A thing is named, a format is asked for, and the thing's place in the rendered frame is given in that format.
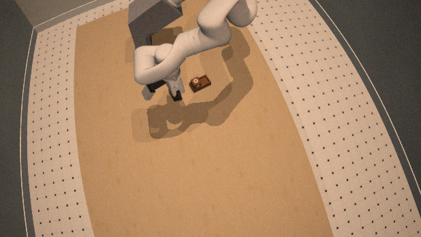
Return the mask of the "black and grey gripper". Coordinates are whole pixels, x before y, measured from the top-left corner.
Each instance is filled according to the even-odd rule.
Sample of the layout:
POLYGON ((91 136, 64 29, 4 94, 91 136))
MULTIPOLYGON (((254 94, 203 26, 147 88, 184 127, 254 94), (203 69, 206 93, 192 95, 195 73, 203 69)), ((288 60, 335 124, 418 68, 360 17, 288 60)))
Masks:
POLYGON ((181 80, 180 74, 177 78, 177 81, 173 81, 173 80, 165 80, 166 81, 166 85, 169 89, 169 92, 171 92, 173 94, 173 98, 174 101, 180 101, 182 100, 182 96, 181 93, 185 92, 184 86, 183 86, 183 82, 181 80))

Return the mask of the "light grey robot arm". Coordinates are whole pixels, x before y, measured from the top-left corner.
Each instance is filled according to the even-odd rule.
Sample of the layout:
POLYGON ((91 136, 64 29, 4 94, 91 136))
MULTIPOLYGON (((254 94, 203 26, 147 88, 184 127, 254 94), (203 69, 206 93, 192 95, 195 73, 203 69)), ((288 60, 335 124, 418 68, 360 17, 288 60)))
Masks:
POLYGON ((250 25, 258 10, 256 0, 210 0, 198 14, 195 29, 177 35, 174 44, 140 46, 134 51, 134 79, 145 85, 141 94, 151 100, 155 90, 177 81, 180 65, 191 55, 204 52, 231 40, 226 18, 236 27, 250 25), (246 4, 247 2, 247 4, 246 4), (247 7, 248 5, 248 7, 247 7), (155 64, 157 64, 157 67, 155 64))

